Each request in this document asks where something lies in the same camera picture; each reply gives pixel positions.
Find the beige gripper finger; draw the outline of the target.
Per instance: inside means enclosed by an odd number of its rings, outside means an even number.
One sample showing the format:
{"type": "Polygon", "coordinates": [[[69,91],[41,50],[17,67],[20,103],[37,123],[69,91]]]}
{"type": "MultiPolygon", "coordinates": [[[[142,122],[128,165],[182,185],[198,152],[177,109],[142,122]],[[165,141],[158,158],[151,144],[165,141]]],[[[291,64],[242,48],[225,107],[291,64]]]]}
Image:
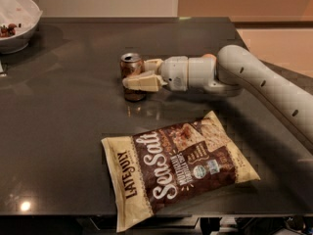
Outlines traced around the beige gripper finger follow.
{"type": "Polygon", "coordinates": [[[162,63],[163,63],[162,59],[145,60],[144,61],[144,71],[157,72],[162,63]]]}
{"type": "Polygon", "coordinates": [[[156,74],[150,74],[146,76],[130,76],[122,80],[122,84],[125,88],[146,91],[146,92],[158,92],[161,87],[166,85],[166,82],[161,76],[156,74]]]}

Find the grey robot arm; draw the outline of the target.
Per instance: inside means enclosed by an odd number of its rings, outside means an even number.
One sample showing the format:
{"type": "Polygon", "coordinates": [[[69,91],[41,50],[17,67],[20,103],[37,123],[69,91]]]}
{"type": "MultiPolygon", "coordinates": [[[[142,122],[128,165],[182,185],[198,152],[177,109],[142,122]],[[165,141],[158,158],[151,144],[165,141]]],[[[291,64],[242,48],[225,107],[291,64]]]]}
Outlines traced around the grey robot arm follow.
{"type": "Polygon", "coordinates": [[[190,90],[213,96],[254,95],[309,151],[313,150],[313,95],[269,69],[247,49],[228,45],[217,55],[170,57],[143,63],[122,79],[125,88],[157,92],[190,90]]]}

